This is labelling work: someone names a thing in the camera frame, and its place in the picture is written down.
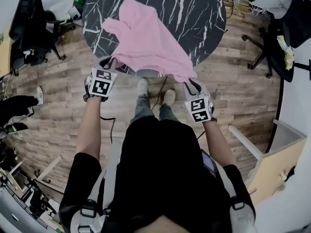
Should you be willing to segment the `light grey smartphone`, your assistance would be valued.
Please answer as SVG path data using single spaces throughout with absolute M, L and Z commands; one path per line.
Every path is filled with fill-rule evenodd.
M 68 10 L 68 14 L 73 21 L 77 21 L 81 18 L 81 14 L 75 6 L 72 6 Z

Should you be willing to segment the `black phone with lit screen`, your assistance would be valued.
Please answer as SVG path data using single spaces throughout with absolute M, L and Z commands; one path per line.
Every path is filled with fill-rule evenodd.
M 210 174 L 215 177 L 217 172 L 217 166 L 215 162 L 212 160 L 209 154 L 207 154 L 204 150 L 201 150 L 204 167 L 210 172 Z

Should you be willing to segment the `wooden desk with white legs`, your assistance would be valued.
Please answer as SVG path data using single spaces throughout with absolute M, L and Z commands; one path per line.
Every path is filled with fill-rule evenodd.
M 250 140 L 233 125 L 229 131 L 252 153 L 257 159 L 254 169 L 250 171 L 245 181 L 246 188 L 254 204 L 271 197 L 285 188 L 285 182 L 278 179 L 282 171 L 296 166 L 304 150 L 307 136 L 292 126 L 273 120 L 276 126 L 273 143 L 267 153 L 262 153 Z

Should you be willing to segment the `black and green device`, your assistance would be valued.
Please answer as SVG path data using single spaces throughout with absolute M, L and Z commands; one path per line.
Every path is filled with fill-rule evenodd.
M 5 127 L 7 134 L 17 133 L 23 130 L 27 130 L 28 126 L 24 123 L 16 122 Z

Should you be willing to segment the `round black marble table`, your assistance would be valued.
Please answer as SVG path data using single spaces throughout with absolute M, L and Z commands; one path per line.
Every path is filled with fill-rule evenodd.
M 101 25 L 117 19 L 124 0 L 86 0 L 82 12 L 83 35 L 93 54 L 110 56 L 117 38 Z M 136 0 L 154 7 L 158 17 L 191 59 L 193 66 L 206 60 L 219 45 L 226 27 L 223 0 Z

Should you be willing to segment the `person's right leg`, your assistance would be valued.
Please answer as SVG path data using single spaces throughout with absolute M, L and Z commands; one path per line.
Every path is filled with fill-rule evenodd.
M 159 109 L 159 121 L 162 120 L 173 120 L 179 122 L 177 117 L 172 112 L 171 107 L 167 104 L 162 104 Z

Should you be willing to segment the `black mesh office chair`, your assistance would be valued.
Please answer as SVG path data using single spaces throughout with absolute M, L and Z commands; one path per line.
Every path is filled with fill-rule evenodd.
M 248 40 L 261 49 L 261 55 L 254 64 L 247 65 L 248 69 L 255 69 L 263 59 L 266 59 L 269 67 L 267 78 L 272 76 L 274 70 L 282 79 L 290 83 L 296 67 L 308 71 L 311 81 L 311 59 L 307 65 L 294 60 L 292 69 L 286 70 L 285 53 L 277 41 L 277 36 L 283 35 L 287 45 L 296 49 L 311 38 L 311 0 L 292 0 L 285 15 L 279 19 L 271 15 L 268 30 L 261 27 L 259 34 L 263 39 L 263 44 L 248 35 L 242 36 L 243 41 Z
M 49 52 L 65 60 L 66 55 L 61 56 L 55 44 L 64 33 L 60 24 L 52 11 L 44 10 L 42 0 L 19 0 L 9 31 L 13 40 L 10 73 L 18 76 L 17 69 L 23 65 L 46 63 Z

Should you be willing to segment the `person's left hand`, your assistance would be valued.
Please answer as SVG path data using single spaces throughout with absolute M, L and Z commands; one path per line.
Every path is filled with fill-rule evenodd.
M 88 77 L 84 80 L 84 87 L 85 87 L 85 94 L 83 95 L 84 102 L 87 102 L 87 100 L 90 98 L 89 94 L 89 88 L 88 88 Z

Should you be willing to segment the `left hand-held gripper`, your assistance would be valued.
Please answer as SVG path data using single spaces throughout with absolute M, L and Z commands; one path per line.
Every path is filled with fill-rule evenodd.
M 90 95 L 107 98 L 117 77 L 117 60 L 111 56 L 94 59 L 94 67 L 87 77 L 87 87 Z

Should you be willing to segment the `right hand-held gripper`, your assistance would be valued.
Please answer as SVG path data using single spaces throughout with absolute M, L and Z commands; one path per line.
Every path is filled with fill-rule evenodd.
M 196 79 L 189 79 L 189 82 L 183 82 L 183 90 L 187 100 L 185 106 L 191 118 L 194 122 L 210 121 L 211 99 L 206 85 Z

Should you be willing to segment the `white plastic box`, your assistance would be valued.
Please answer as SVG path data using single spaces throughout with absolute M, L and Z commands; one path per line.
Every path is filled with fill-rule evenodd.
M 73 6 L 73 2 L 65 0 L 50 7 L 50 11 L 55 15 L 56 20 L 65 21 L 71 19 L 68 10 Z

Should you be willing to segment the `person's right forearm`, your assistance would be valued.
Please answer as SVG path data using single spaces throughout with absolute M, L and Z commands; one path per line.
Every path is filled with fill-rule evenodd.
M 215 121 L 203 122 L 210 156 L 221 166 L 236 165 L 235 156 Z

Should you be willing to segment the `light wooden desk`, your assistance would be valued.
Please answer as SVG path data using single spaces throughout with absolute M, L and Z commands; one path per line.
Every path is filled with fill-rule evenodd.
M 3 41 L 0 43 L 0 79 L 10 73 L 10 56 L 12 39 L 9 36 L 10 27 L 3 33 Z

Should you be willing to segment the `pale yellow flower bouquet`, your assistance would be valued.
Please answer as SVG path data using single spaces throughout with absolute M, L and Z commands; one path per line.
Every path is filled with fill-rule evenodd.
M 285 57 L 284 57 L 285 66 L 286 66 L 285 68 L 286 70 L 290 70 L 292 69 L 293 64 L 294 64 L 294 51 L 289 45 L 287 45 L 283 35 L 278 35 L 277 41 L 285 53 Z

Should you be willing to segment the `pink sweatshirt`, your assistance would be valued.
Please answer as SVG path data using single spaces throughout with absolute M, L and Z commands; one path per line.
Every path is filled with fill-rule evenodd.
M 191 59 L 159 19 L 154 7 L 124 0 L 119 7 L 119 18 L 106 18 L 102 29 L 119 42 L 111 54 L 116 67 L 126 65 L 135 72 L 155 70 L 173 75 L 179 83 L 197 78 Z

